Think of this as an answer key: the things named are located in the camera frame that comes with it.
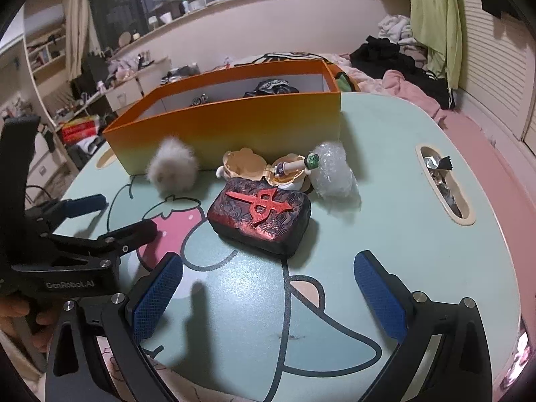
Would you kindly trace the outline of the person left hand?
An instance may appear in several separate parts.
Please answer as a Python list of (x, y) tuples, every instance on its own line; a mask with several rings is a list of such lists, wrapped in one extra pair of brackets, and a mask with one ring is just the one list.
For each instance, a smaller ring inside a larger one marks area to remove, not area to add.
[(16, 327), (18, 322), (38, 327), (38, 331), (30, 332), (32, 345), (41, 353), (46, 353), (50, 346), (50, 340), (55, 332), (55, 325), (61, 311), (61, 305), (52, 304), (47, 310), (42, 310), (34, 317), (31, 314), (30, 305), (27, 301), (17, 297), (1, 298), (1, 331), (18, 342), (21, 339), (21, 332)]

